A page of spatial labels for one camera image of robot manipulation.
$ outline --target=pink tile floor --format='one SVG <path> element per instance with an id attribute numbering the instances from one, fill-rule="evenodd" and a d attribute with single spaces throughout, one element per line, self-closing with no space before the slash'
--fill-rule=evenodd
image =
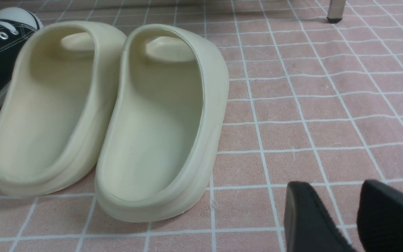
<path id="1" fill-rule="evenodd" d="M 284 251 L 286 184 L 312 183 L 358 249 L 360 185 L 403 191 L 403 0 L 0 0 L 45 24 L 89 20 L 126 34 L 175 25 L 215 43 L 230 96 L 214 176 L 200 202 L 163 222 L 129 224 L 94 197 L 94 172 L 47 196 L 0 192 L 0 252 Z"/>

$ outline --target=chair leg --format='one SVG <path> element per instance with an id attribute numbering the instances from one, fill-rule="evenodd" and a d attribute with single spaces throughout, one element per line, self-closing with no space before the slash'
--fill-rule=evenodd
<path id="1" fill-rule="evenodd" d="M 336 24 L 343 19 L 343 11 L 346 0 L 331 0 L 327 12 L 327 20 L 331 24 Z"/>

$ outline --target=cream slide sandal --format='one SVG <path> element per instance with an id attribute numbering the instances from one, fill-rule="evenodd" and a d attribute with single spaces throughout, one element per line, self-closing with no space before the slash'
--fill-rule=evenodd
<path id="1" fill-rule="evenodd" d="M 91 38 L 90 53 L 62 46 L 63 38 L 81 33 Z M 48 194 L 91 171 L 115 105 L 125 40 L 108 24 L 67 21 L 26 42 L 0 112 L 3 193 Z"/>
<path id="2" fill-rule="evenodd" d="M 179 48 L 146 53 L 149 44 L 178 40 Z M 190 209 L 212 174 L 228 90 L 225 60 L 208 40 L 163 24 L 134 30 L 96 169 L 101 208 L 127 222 Z"/>

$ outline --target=slide sandal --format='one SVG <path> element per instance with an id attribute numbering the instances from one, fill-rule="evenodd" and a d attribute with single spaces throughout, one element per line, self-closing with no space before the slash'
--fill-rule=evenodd
<path id="1" fill-rule="evenodd" d="M 61 46 L 62 38 L 83 32 L 96 45 L 91 54 Z M 3 193 L 52 193 L 94 167 L 117 96 L 125 39 L 108 24 L 67 21 L 26 42 L 0 112 Z"/>
<path id="2" fill-rule="evenodd" d="M 179 48 L 168 43 L 178 40 Z M 169 49 L 150 56 L 151 44 Z M 96 169 L 101 208 L 127 222 L 190 209 L 212 175 L 228 90 L 225 60 L 210 41 L 164 24 L 134 30 Z"/>
<path id="3" fill-rule="evenodd" d="M 366 180 L 357 230 L 366 251 L 403 252 L 403 193 L 377 180 Z"/>
<path id="4" fill-rule="evenodd" d="M 288 252 L 355 252 L 306 182 L 289 182 L 284 214 Z"/>

